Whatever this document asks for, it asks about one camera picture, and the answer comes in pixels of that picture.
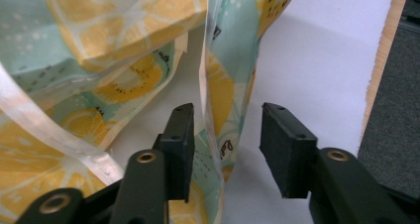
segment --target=fabric bag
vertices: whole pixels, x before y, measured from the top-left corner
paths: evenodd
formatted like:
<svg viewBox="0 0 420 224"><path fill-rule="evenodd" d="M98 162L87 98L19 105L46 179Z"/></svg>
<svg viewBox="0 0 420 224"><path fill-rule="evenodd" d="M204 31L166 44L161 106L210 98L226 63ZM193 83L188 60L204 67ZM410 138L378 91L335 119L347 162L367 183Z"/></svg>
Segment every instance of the fabric bag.
<svg viewBox="0 0 420 224"><path fill-rule="evenodd" d="M186 33L205 21L200 74L191 74L204 118L193 201L169 208L174 223L220 223L260 40L289 2L0 0L0 221L50 190L88 196L120 179L105 150L170 84Z"/></svg>

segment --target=wooden edge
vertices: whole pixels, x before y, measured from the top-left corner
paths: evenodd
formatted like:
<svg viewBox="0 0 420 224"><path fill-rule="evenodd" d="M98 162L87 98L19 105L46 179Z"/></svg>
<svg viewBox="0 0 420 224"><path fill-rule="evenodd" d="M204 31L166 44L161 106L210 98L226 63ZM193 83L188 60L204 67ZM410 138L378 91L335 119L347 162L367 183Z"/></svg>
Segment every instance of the wooden edge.
<svg viewBox="0 0 420 224"><path fill-rule="evenodd" d="M374 61L374 68L370 79L370 85L367 88L367 108L365 111L365 118L363 123L363 132L365 133L370 116L373 101L376 98L377 89L382 78L383 70L385 68L386 60L395 37L396 29L398 27L399 19L404 8L405 0L392 0L388 14L385 20L385 26L382 30L382 36L379 40L379 47L376 52L376 59Z"/></svg>

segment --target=metal rivet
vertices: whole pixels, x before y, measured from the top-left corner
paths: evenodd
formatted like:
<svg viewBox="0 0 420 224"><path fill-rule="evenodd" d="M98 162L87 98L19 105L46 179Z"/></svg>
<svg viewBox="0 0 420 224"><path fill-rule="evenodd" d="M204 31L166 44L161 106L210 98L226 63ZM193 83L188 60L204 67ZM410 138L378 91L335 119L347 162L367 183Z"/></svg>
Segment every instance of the metal rivet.
<svg viewBox="0 0 420 224"><path fill-rule="evenodd" d="M137 157L139 163L149 163L154 161L157 156L153 153L143 153Z"/></svg>
<svg viewBox="0 0 420 224"><path fill-rule="evenodd" d="M40 212L51 214L60 211L70 203L71 197L66 193L56 194L47 199L41 206Z"/></svg>
<svg viewBox="0 0 420 224"><path fill-rule="evenodd" d="M346 162L349 160L349 156L347 156L346 153L340 151L329 151L327 155L329 158L339 162Z"/></svg>

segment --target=white strap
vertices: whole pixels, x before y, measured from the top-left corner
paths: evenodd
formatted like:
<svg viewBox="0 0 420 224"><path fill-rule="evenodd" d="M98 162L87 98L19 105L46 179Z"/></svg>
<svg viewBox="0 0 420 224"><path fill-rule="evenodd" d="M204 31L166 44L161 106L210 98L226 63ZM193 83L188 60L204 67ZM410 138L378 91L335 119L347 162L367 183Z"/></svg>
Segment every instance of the white strap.
<svg viewBox="0 0 420 224"><path fill-rule="evenodd" d="M0 109L47 146L82 162L106 185L123 177L123 170L109 154L68 133L47 116L15 83L1 61Z"/></svg>

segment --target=yellow lemon pattern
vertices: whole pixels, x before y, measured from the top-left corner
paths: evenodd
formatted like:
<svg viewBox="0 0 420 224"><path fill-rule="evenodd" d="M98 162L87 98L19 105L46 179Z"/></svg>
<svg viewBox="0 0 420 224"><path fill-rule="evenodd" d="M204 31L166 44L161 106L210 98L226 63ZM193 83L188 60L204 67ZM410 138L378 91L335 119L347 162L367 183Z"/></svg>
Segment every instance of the yellow lemon pattern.
<svg viewBox="0 0 420 224"><path fill-rule="evenodd" d="M0 128L0 221L14 222L36 198L58 187L90 195L104 184L83 164L38 141L14 122Z"/></svg>
<svg viewBox="0 0 420 224"><path fill-rule="evenodd" d="M98 146L114 124L115 122L105 123L95 108L87 108L69 113L61 127L89 144Z"/></svg>
<svg viewBox="0 0 420 224"><path fill-rule="evenodd" d="M202 22L206 0L47 0L79 64L100 71Z"/></svg>
<svg viewBox="0 0 420 224"><path fill-rule="evenodd" d="M277 19L289 0L257 0L257 8L260 11L260 27L258 37Z"/></svg>
<svg viewBox="0 0 420 224"><path fill-rule="evenodd" d="M229 177L231 176L232 170L233 169L231 167L222 168L222 175L223 175L223 179L225 180L225 182L227 182L229 180Z"/></svg>
<svg viewBox="0 0 420 224"><path fill-rule="evenodd" d="M204 195L198 185L191 182L189 201L183 200L169 202L170 219L174 224L207 224Z"/></svg>
<svg viewBox="0 0 420 224"><path fill-rule="evenodd" d="M213 113L214 131L219 135L231 114L234 104L234 81L223 65L211 55L206 66L211 107Z"/></svg>
<svg viewBox="0 0 420 224"><path fill-rule="evenodd" d="M136 61L111 83L93 90L106 102L120 103L151 92L162 79L163 72L153 55Z"/></svg>

